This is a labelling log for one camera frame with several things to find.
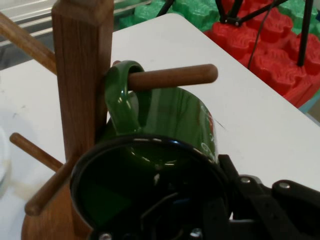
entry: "white table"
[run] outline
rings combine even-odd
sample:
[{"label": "white table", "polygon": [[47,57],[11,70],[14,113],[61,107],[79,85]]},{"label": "white table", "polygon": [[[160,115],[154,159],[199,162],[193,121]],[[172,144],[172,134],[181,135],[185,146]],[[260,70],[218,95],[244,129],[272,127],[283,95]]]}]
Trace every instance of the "white table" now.
[{"label": "white table", "polygon": [[[115,60],[135,60],[146,71],[216,65],[215,83],[184,88],[223,126],[215,123],[218,152],[268,187],[289,179],[320,191],[320,127],[181,16],[115,32]],[[1,71],[0,81],[0,126],[65,162],[56,76],[32,60]],[[0,199],[0,239],[6,240],[20,239],[24,204],[53,174],[13,145],[11,156],[11,184]]]}]

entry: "screw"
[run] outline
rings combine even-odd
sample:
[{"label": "screw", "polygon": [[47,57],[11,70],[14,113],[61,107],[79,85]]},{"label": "screw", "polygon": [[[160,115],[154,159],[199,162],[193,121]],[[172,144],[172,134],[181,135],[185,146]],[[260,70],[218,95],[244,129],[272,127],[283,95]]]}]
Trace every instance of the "screw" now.
[{"label": "screw", "polygon": [[103,233],[100,235],[99,240],[112,240],[110,233]]},{"label": "screw", "polygon": [[248,175],[248,174],[241,174],[240,175],[241,178],[249,178],[249,179],[253,179],[256,181],[257,184],[262,184],[262,181],[260,178],[258,178],[257,176],[253,176],[253,175]]},{"label": "screw", "polygon": [[280,186],[280,188],[283,188],[283,189],[290,188],[290,185],[288,183],[286,183],[286,182],[280,182],[279,186]]},{"label": "screw", "polygon": [[248,184],[248,183],[250,183],[250,179],[247,177],[242,177],[241,182],[243,182],[244,184]]},{"label": "screw", "polygon": [[191,239],[202,239],[202,230],[201,228],[194,228],[190,233]]}]

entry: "wooden dowel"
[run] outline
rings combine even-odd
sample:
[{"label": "wooden dowel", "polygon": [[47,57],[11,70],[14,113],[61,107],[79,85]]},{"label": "wooden dowel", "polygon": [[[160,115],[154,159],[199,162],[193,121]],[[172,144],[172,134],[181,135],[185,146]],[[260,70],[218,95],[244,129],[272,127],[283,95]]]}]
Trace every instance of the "wooden dowel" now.
[{"label": "wooden dowel", "polygon": [[[55,54],[1,12],[0,34],[8,38],[49,71],[57,74]],[[144,91],[158,88],[207,84],[214,82],[217,77],[217,68],[212,64],[205,64],[132,73],[129,75],[128,86],[129,90],[132,91]]]},{"label": "wooden dowel", "polygon": [[55,197],[70,178],[78,157],[69,159],[26,203],[24,211],[29,216],[38,216],[45,209],[46,205]]},{"label": "wooden dowel", "polygon": [[55,54],[1,12],[0,35],[5,36],[49,71],[57,74]]},{"label": "wooden dowel", "polygon": [[218,77],[218,70],[212,64],[179,67],[157,71],[131,73],[128,88],[132,91],[170,88],[195,84],[208,84]]},{"label": "wooden dowel", "polygon": [[28,139],[17,132],[13,133],[10,136],[10,142],[55,172],[63,166],[60,161],[43,151],[38,146],[34,145],[32,142],[30,142]]}]

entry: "mug rim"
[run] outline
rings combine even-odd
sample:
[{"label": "mug rim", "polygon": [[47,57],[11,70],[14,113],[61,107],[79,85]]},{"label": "mug rim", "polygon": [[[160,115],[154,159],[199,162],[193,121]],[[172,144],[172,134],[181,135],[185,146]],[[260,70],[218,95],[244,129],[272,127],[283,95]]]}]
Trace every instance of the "mug rim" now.
[{"label": "mug rim", "polygon": [[123,147],[134,147],[134,146],[141,146],[143,144],[152,144],[155,146],[165,146],[165,147],[176,147],[180,150],[187,151],[191,158],[199,162],[203,165],[204,168],[207,168],[213,179],[213,183],[218,185],[220,188],[221,193],[223,194],[222,198],[225,203],[226,208],[229,208],[228,204],[228,178],[222,169],[219,167],[219,164],[212,162],[211,159],[199,151],[194,146],[163,135],[155,135],[155,134],[130,134],[130,135],[121,135],[116,136],[115,138],[106,140],[102,143],[98,143],[85,154],[83,154],[80,159],[77,161],[76,165],[74,166],[71,179],[70,179],[70,195],[72,205],[75,210],[79,213],[80,217],[92,228],[96,228],[97,225],[89,217],[86,213],[86,210],[79,201],[79,191],[78,186],[81,180],[83,173],[85,172],[86,168],[96,159],[99,158],[101,155],[107,153],[108,151],[112,151],[118,148]]}]

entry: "red interlocking mat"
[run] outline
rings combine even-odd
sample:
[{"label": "red interlocking mat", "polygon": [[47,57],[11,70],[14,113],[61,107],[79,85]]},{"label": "red interlocking mat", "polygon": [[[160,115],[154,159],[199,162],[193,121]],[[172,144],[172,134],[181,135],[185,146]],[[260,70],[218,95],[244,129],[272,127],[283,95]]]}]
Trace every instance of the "red interlocking mat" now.
[{"label": "red interlocking mat", "polygon": [[[224,0],[231,9],[233,0]],[[239,16],[245,16],[270,0],[244,0]],[[204,34],[248,66],[258,29],[265,13],[245,22],[241,27],[216,22]],[[297,66],[300,35],[291,31],[290,17],[273,8],[262,27],[250,70],[296,107],[308,101],[320,88],[320,41],[310,34],[303,67]]]}]

